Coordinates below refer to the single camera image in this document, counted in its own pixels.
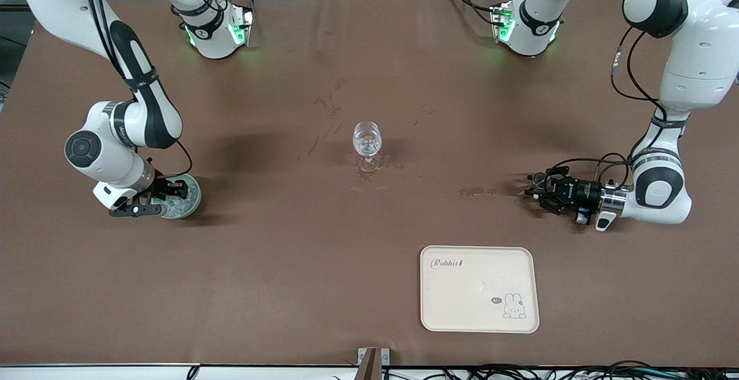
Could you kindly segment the clear stemmed wine glass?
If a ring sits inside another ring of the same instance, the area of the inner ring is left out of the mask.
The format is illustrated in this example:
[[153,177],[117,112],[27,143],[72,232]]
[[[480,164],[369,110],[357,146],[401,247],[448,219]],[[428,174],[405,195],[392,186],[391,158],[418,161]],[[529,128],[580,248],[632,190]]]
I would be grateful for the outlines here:
[[376,123],[363,121],[354,127],[353,146],[362,172],[374,172],[379,167],[378,156],[382,144],[381,133]]

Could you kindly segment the green ceramic bowl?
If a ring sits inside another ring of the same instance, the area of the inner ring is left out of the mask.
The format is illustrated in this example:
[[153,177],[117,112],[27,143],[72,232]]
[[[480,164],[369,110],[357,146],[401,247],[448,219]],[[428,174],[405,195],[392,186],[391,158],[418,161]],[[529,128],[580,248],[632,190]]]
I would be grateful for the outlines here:
[[201,187],[189,174],[157,179],[155,184],[159,187],[152,193],[151,204],[161,207],[162,218],[183,219],[200,206]]

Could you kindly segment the cream rabbit print tray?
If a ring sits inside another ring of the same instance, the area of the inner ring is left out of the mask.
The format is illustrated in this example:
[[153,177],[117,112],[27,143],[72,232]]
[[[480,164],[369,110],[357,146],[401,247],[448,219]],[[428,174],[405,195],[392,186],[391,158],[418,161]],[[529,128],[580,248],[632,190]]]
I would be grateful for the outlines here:
[[423,248],[420,319],[430,331],[534,333],[539,307],[530,251],[452,245]]

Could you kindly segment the brown table cover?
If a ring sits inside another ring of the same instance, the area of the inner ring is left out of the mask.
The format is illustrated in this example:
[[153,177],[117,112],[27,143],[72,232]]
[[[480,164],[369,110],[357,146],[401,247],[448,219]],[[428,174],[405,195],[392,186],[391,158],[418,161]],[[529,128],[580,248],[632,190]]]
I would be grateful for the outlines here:
[[[263,1],[223,61],[168,4],[113,6],[182,116],[203,201],[185,220],[108,215],[64,143],[128,90],[34,27],[0,114],[0,363],[342,364],[380,346],[408,365],[739,367],[739,88],[687,122],[682,225],[600,233],[519,196],[649,124],[609,82],[620,0],[570,1],[533,59],[450,0]],[[363,121],[383,141],[370,173]],[[538,329],[425,329],[429,245],[530,251]]]

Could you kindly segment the grey metal edge bracket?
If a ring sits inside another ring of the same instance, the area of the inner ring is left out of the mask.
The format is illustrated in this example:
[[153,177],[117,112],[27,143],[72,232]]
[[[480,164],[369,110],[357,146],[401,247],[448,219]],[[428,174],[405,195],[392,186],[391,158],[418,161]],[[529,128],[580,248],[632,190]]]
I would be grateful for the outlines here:
[[[357,351],[357,366],[359,366],[366,354],[368,353],[370,349],[369,348],[359,348]],[[381,361],[381,366],[386,367],[391,365],[391,349],[390,348],[378,348],[378,353],[376,354],[378,359]]]

